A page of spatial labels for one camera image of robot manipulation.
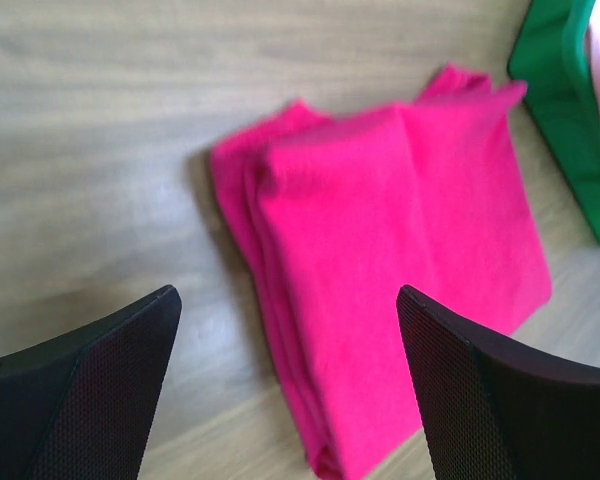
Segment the wooden table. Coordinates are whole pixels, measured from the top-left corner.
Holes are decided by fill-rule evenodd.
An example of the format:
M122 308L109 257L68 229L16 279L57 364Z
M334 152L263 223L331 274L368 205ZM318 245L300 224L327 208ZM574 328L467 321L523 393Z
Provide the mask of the wooden table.
M166 283L184 311L141 478L309 479L205 152L304 97L506 79L518 0L0 0L0 355ZM600 366L600 249L527 115L512 130L555 279L520 339ZM416 436L375 478L431 479Z

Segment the green bin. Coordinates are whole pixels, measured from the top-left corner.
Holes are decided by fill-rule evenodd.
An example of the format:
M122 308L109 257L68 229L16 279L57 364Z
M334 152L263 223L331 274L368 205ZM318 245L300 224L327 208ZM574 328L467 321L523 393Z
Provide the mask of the green bin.
M509 59L525 104L600 242L600 120L585 36L595 0L533 0Z

